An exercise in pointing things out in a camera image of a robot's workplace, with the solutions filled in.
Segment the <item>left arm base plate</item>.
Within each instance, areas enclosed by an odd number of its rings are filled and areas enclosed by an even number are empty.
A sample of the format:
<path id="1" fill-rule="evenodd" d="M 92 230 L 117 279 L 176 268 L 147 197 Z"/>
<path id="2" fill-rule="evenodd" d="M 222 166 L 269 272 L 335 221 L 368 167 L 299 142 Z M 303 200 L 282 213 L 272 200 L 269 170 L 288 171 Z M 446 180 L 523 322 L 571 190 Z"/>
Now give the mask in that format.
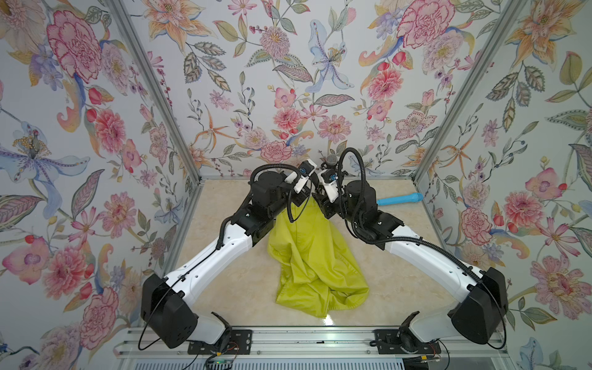
<path id="1" fill-rule="evenodd" d="M 189 355 L 249 355 L 253 331 L 234 328 L 221 315 L 212 311 L 209 316 L 199 317 L 197 327 L 187 341 Z"/>

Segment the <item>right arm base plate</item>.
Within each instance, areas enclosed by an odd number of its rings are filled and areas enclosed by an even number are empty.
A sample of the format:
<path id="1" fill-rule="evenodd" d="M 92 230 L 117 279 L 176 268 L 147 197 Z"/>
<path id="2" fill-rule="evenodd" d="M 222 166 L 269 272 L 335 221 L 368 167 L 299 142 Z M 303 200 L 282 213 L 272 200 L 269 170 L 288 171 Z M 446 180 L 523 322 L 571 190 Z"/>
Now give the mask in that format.
<path id="1" fill-rule="evenodd" d="M 378 349 L 380 355 L 436 356 L 441 354 L 435 342 L 421 342 L 410 330 L 410 324 L 419 314 L 412 312 L 398 328 L 376 329 L 374 339 L 369 343 Z"/>

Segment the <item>black leather belt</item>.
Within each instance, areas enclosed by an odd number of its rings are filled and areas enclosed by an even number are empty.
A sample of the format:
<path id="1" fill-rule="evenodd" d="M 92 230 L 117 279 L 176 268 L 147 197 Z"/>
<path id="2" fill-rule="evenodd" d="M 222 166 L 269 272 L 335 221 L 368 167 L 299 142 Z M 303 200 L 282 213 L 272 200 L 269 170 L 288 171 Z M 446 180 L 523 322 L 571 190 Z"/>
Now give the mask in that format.
<path id="1" fill-rule="evenodd" d="M 310 199 L 311 199 L 311 195 L 309 196 L 308 200 L 300 207 L 296 207 L 294 205 L 289 205 L 289 204 L 287 205 L 288 220 L 291 224 L 295 223 L 300 218 L 300 216 L 302 216 Z"/>

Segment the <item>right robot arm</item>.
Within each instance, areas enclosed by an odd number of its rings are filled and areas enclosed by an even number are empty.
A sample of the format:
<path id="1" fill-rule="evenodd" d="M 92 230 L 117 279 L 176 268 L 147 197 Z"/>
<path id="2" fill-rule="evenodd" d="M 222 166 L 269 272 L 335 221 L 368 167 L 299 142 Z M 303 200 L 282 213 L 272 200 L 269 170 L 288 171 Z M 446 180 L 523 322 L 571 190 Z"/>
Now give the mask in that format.
<path id="1" fill-rule="evenodd" d="M 455 336 L 487 345 L 505 326 L 508 300 L 500 271 L 475 268 L 420 237 L 379 209 L 376 191 L 365 181 L 354 180 L 340 190 L 335 175 L 322 175 L 313 186 L 313 197 L 326 218 L 338 215 L 357 239 L 419 268 L 455 298 L 450 307 L 431 314 L 412 312 L 391 340 L 402 351 L 417 353 L 424 345 Z"/>

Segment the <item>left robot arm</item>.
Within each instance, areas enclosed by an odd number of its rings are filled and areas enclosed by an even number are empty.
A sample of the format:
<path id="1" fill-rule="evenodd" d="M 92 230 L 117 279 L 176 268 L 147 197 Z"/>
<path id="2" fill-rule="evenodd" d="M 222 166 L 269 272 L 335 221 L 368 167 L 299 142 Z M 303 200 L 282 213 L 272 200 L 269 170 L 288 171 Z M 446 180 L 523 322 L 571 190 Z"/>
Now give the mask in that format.
<path id="1" fill-rule="evenodd" d="M 145 280 L 140 305 L 144 328 L 168 348 L 188 341 L 219 342 L 230 325 L 218 314 L 200 318 L 194 304 L 226 267 L 271 231 L 276 217 L 289 210 L 298 195 L 308 197 L 307 183 L 316 170 L 311 160 L 299 166 L 275 163 L 253 170 L 247 196 L 222 221 L 217 238 L 177 270 L 164 277 L 151 274 Z"/>

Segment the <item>lime green trousers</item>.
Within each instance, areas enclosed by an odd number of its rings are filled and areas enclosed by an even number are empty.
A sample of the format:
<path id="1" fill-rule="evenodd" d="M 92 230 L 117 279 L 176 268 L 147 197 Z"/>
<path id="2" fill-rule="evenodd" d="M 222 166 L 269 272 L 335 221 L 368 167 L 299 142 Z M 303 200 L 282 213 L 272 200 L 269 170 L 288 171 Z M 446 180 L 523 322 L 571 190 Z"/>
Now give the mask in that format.
<path id="1" fill-rule="evenodd" d="M 275 302 L 322 319 L 364 304 L 369 286 L 342 233 L 314 201 L 293 224 L 287 211 L 269 233 L 268 254 L 281 267 Z"/>

